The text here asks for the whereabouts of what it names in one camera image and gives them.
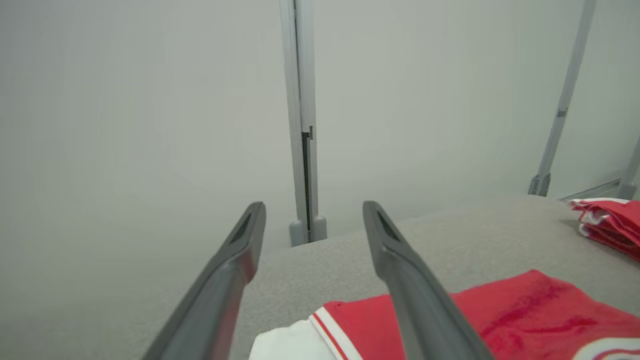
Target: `vertical metal frame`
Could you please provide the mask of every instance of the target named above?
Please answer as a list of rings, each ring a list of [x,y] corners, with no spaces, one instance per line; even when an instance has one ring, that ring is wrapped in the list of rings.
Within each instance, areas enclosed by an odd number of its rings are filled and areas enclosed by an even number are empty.
[[[309,241],[307,228],[307,200],[305,188],[304,157],[302,151],[302,122],[300,112],[300,88],[298,80],[298,46],[296,44],[296,9],[294,0],[280,0],[280,21],[282,23],[282,50],[284,52],[284,76],[287,86],[289,111],[289,136],[291,138],[291,158],[293,183],[298,219],[289,226],[293,245]]]
[[[553,164],[556,156],[558,143],[560,142],[560,136],[562,135],[562,130],[564,128],[564,122],[569,111],[569,104],[571,103],[571,98],[575,89],[575,83],[578,80],[580,65],[582,65],[582,58],[584,57],[584,49],[587,45],[587,37],[589,35],[589,29],[591,28],[591,21],[593,20],[595,6],[596,0],[584,1],[582,16],[580,17],[580,24],[578,25],[578,33],[573,45],[571,60],[569,61],[562,94],[560,95],[560,100],[556,109],[556,117],[554,119],[554,124],[551,127],[551,133],[547,140],[547,147],[545,148],[545,153],[542,156],[538,173],[533,177],[533,179],[531,179],[529,194],[547,196],[549,183],[551,182],[551,165]]]
[[[316,74],[311,0],[280,0],[282,47],[298,219],[289,225],[292,245],[326,238],[318,215]]]
[[[634,178],[638,173],[638,168],[640,168],[640,138],[638,138],[634,153],[633,155],[631,155],[631,160],[629,161],[627,172],[625,172],[622,180],[620,180],[620,185],[618,186],[619,198],[627,200],[633,199],[638,188],[637,184],[635,184],[634,182]]]

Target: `white wall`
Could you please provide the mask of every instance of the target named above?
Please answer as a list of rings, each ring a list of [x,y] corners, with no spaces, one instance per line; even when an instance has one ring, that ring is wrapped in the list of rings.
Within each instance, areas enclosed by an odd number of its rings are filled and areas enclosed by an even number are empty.
[[[410,218],[526,193],[582,1],[316,2],[319,213]]]
[[[2,2],[0,318],[194,279],[256,200],[288,247],[287,116],[277,2]]]
[[[640,135],[640,2],[597,2],[549,197],[619,179]]]

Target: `red towel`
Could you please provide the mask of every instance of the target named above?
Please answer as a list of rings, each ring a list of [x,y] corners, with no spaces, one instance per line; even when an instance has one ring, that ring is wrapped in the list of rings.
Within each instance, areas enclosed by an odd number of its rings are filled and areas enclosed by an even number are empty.
[[[640,358],[640,319],[536,270],[451,296],[498,360]],[[389,295],[310,320],[337,359],[404,359]]]
[[[581,234],[640,261],[640,201],[612,198],[573,199]]]

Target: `red stripe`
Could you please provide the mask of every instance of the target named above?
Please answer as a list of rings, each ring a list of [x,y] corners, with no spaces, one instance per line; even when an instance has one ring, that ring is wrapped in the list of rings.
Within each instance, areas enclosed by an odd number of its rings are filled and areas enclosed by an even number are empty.
[[[335,341],[335,339],[333,338],[333,335],[331,335],[331,333],[326,328],[326,326],[324,326],[324,323],[322,322],[322,320],[320,320],[320,317],[318,317],[318,315],[316,313],[314,313],[314,318],[316,319],[318,324],[320,324],[320,327],[322,327],[322,330],[324,331],[324,333],[329,337],[329,339],[333,343],[333,346],[338,350],[338,352],[340,353],[340,356],[342,356],[342,359],[343,360],[349,360],[347,358],[347,355],[344,354],[344,351],[342,351],[342,348],[340,348],[340,345],[338,345],[338,342]]]

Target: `fabric pile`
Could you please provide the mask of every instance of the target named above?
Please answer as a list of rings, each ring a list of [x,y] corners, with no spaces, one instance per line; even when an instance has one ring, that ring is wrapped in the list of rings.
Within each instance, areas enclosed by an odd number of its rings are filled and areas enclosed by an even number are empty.
[[[569,204],[582,212],[580,234],[640,261],[640,201],[602,197]]]
[[[640,359],[640,319],[531,270],[451,295],[496,359]],[[329,302],[257,336],[250,360],[404,359],[389,295]]]

